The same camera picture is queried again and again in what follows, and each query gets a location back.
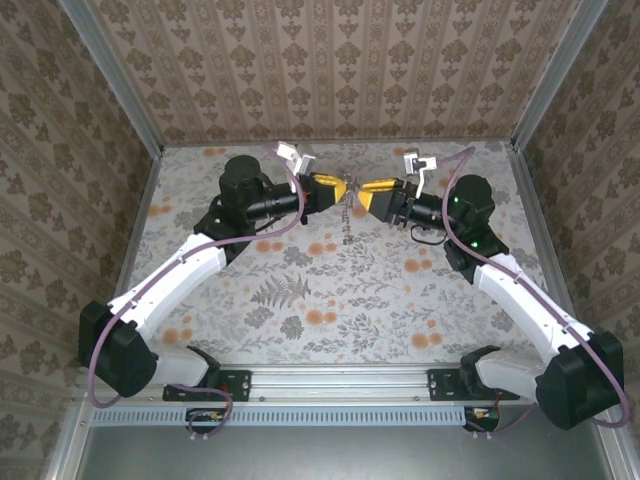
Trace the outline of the aluminium frame post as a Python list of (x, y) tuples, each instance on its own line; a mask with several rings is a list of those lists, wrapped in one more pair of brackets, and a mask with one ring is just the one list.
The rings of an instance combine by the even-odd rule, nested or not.
[(580, 0), (511, 135), (515, 151), (523, 151), (531, 140), (607, 3)]
[(128, 78), (125, 66), (116, 55), (116, 49), (100, 26), (87, 0), (59, 0), (71, 23), (86, 45), (124, 113), (128, 117), (146, 150), (160, 157), (164, 141), (159, 129), (147, 113), (134, 83)]

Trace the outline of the metal chain keyring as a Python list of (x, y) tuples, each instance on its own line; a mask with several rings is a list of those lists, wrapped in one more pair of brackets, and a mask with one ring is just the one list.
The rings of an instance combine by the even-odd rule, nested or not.
[(342, 197), (341, 204), (341, 233), (342, 244), (349, 246), (354, 243), (354, 236), (352, 233), (352, 220), (351, 216), (354, 208), (355, 194), (357, 190), (356, 180), (346, 170), (339, 171), (341, 178), (346, 184), (346, 192)]

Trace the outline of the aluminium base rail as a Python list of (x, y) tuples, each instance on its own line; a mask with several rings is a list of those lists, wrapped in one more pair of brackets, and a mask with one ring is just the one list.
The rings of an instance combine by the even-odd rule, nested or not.
[[(80, 370), (71, 394), (74, 403), (89, 401), (97, 408), (117, 404), (129, 406), (187, 405), (206, 407), (232, 401), (240, 405), (262, 406), (356, 406), (356, 405), (476, 405), (488, 401), (432, 401), (426, 372), (435, 368), (462, 368), (476, 374), (491, 389), (507, 391), (530, 404), (535, 400), (536, 379), (543, 365), (532, 359), (516, 359), (509, 351), (493, 351), (475, 364), (309, 364), (309, 365), (229, 365), (224, 366), (188, 351), (183, 355), (164, 354), (149, 367), (127, 367), (117, 374)], [(247, 402), (234, 401), (224, 391), (197, 389), (207, 372), (217, 369), (250, 370), (252, 385)], [(218, 395), (222, 401), (168, 402), (162, 399), (166, 386)]]

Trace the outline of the aluminium frame bar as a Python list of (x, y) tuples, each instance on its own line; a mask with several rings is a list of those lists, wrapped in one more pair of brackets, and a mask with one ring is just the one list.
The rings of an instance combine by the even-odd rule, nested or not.
[(640, 457), (628, 427), (599, 426), (599, 437), (613, 480), (640, 480)]
[(72, 405), (62, 423), (45, 480), (76, 480), (91, 430), (94, 406), (87, 400)]

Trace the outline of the aluminium table side rail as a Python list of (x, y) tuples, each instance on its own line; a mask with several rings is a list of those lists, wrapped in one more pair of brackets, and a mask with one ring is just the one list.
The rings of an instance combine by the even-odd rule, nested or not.
[(139, 205), (138, 213), (135, 219), (135, 223), (131, 230), (131, 236), (129, 244), (126, 250), (126, 254), (123, 260), (123, 264), (120, 270), (118, 282), (114, 290), (114, 296), (120, 296), (128, 290), (128, 285), (131, 279), (131, 275), (135, 266), (137, 252), (143, 235), (144, 227), (146, 224), (147, 215), (149, 213), (155, 188), (157, 186), (161, 162), (163, 157), (163, 151), (160, 151), (156, 155), (151, 163), (149, 176), (145, 184), (145, 189), (141, 202)]
[(529, 229), (544, 274), (548, 295), (566, 312), (577, 317), (546, 225), (542, 208), (523, 152), (507, 144), (508, 158)]

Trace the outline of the grey metal shelf panel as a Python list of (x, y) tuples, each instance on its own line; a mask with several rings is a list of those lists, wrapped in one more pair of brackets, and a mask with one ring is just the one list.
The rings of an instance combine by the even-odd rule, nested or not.
[(612, 480), (590, 427), (531, 419), (504, 436), (452, 427), (97, 428), (78, 480)]

